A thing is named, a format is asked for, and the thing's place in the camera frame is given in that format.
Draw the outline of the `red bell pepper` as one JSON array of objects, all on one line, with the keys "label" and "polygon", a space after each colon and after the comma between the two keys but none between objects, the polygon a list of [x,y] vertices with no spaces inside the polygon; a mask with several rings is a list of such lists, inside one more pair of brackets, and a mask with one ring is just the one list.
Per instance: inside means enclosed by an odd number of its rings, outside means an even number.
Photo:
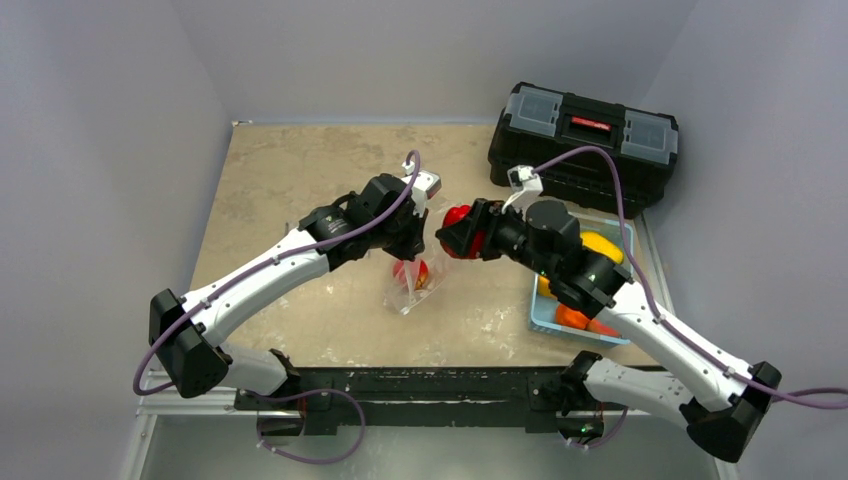
[{"label": "red bell pepper", "polygon": [[454,259],[480,259],[486,236],[484,203],[452,207],[445,214],[436,236],[443,250]]}]

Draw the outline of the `clear zip top bag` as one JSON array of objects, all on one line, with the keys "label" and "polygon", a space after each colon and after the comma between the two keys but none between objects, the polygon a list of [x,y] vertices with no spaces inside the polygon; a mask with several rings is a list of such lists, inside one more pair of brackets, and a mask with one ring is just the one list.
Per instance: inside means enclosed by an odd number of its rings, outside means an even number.
[{"label": "clear zip top bag", "polygon": [[454,260],[442,249],[435,236],[451,207],[452,204],[446,200],[435,199],[429,202],[423,230],[423,252],[413,261],[392,258],[383,290],[383,305],[390,311],[399,315],[409,314],[412,309],[433,297],[451,274]]}]

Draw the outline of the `yellow bell pepper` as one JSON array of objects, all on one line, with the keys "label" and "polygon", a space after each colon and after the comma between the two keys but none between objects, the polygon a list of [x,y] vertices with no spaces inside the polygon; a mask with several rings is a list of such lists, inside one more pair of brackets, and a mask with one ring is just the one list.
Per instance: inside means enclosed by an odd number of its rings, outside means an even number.
[{"label": "yellow bell pepper", "polygon": [[[608,257],[617,264],[623,263],[625,257],[624,252],[606,237],[597,232],[582,231],[580,233],[580,238],[586,248]],[[538,295],[555,299],[555,296],[550,291],[549,281],[543,275],[538,276],[536,287]]]}]

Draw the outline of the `orange mini pumpkin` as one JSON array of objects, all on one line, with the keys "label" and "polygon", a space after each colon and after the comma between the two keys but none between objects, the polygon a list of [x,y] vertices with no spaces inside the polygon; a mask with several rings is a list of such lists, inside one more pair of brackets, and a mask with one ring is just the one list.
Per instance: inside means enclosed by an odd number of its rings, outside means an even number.
[{"label": "orange mini pumpkin", "polygon": [[566,328],[585,330],[586,324],[590,321],[583,313],[571,309],[566,305],[559,304],[555,310],[555,322]]}]

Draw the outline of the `red apple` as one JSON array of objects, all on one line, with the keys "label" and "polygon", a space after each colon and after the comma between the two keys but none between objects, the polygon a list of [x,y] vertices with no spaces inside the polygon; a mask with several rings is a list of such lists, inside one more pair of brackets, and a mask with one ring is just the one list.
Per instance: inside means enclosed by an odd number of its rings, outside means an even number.
[{"label": "red apple", "polygon": [[424,290],[429,277],[429,266],[424,260],[398,260],[392,267],[392,278],[396,284],[411,291]]}]

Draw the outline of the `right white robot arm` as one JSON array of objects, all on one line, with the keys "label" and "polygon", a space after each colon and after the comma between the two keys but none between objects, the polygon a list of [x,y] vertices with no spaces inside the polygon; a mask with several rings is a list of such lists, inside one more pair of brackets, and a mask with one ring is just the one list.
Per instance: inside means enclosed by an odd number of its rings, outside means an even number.
[{"label": "right white robot arm", "polygon": [[631,270],[588,248],[580,233],[578,219],[555,200],[519,213],[477,199],[447,215],[436,237],[454,258],[507,257],[546,278],[560,304],[613,328],[663,368],[642,371],[582,351],[561,375],[563,413],[591,401],[635,408],[683,428],[713,457],[738,462],[772,403],[764,390],[778,387],[781,373],[721,352],[651,305]]}]

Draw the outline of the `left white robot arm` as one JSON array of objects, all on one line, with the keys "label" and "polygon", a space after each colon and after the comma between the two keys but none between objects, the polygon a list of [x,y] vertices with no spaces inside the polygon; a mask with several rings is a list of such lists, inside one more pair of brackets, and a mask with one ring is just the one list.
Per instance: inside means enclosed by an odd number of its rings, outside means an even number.
[{"label": "left white robot arm", "polygon": [[361,192],[313,209],[269,250],[227,276],[182,296],[165,289],[150,303],[149,340],[183,398],[227,386],[259,394],[272,408],[297,399],[290,360],[277,350],[228,343],[244,322],[289,291],[380,249],[412,261],[424,250],[427,203],[440,177],[380,174]]}]

